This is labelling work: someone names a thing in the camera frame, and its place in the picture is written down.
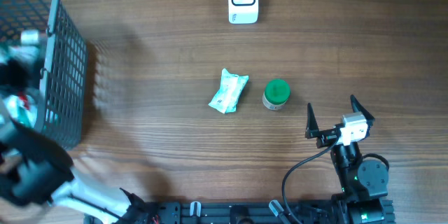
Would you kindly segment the grey mesh shopping basket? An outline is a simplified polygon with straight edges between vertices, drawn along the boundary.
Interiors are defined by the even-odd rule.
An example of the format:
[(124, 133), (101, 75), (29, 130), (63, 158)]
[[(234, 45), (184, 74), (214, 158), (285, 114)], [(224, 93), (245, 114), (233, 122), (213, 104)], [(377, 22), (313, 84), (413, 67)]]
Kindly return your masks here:
[(44, 101), (35, 129), (72, 149), (81, 141), (86, 42), (61, 0), (1, 0), (1, 42), (18, 42), (25, 30), (47, 36), (45, 58), (34, 70)]

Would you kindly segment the green lid jar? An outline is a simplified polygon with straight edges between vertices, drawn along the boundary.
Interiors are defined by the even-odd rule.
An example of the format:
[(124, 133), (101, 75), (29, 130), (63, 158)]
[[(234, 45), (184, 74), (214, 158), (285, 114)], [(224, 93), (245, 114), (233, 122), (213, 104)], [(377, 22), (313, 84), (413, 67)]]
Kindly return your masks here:
[(273, 79), (266, 86), (262, 96), (263, 105), (273, 111), (282, 109), (291, 95), (289, 84), (282, 79)]

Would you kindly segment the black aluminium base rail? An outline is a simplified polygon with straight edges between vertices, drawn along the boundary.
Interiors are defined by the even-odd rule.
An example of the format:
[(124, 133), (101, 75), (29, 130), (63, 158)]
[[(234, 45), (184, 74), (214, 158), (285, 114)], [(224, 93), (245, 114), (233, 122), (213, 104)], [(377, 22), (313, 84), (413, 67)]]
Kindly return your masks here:
[(273, 200), (267, 202), (233, 202), (189, 204), (180, 202), (148, 202), (148, 213), (140, 213), (135, 223), (150, 224), (232, 224), (232, 223), (386, 223), (394, 224), (393, 202), (382, 199), (368, 205), (331, 200), (305, 200), (290, 205)]

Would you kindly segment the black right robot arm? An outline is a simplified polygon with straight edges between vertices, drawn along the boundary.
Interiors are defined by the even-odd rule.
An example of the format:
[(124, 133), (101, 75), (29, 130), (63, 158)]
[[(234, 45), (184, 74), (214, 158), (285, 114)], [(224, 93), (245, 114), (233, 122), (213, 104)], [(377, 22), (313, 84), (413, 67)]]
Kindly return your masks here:
[(361, 153), (358, 143), (369, 137), (375, 117), (354, 95), (350, 102), (353, 111), (325, 130), (319, 129), (313, 107), (308, 104), (305, 136), (330, 153), (338, 176), (342, 191), (330, 201), (334, 222), (386, 223), (389, 215), (383, 200), (388, 195), (389, 162), (375, 153)]

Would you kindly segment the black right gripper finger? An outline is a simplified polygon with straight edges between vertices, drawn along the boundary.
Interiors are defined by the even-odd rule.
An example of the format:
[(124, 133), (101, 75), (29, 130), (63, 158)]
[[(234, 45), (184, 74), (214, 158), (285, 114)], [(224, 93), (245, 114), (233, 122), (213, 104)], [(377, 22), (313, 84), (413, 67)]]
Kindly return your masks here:
[(361, 112), (369, 126), (373, 126), (375, 117), (357, 100), (357, 98), (352, 94), (350, 96), (351, 107), (354, 113)]
[(306, 132), (319, 132), (314, 110), (311, 103), (307, 104), (307, 128)]

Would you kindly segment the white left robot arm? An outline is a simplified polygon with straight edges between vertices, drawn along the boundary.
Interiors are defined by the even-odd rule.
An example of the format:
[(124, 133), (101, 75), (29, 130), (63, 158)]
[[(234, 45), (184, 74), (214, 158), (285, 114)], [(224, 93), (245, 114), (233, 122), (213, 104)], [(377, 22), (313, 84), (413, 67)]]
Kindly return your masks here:
[(1, 103), (1, 154), (13, 149), (21, 160), (1, 172), (1, 197), (11, 204), (67, 207), (101, 223), (148, 220), (151, 211), (141, 198), (78, 171), (63, 148), (14, 120)]

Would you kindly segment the mint flushable wipes pack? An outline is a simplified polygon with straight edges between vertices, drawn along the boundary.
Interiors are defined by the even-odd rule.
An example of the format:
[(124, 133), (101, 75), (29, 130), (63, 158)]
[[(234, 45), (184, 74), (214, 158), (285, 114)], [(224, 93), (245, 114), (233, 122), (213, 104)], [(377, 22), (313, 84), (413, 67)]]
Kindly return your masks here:
[(209, 102), (209, 106), (223, 114), (234, 113), (242, 90), (248, 81), (249, 76), (240, 76), (223, 69), (219, 90)]

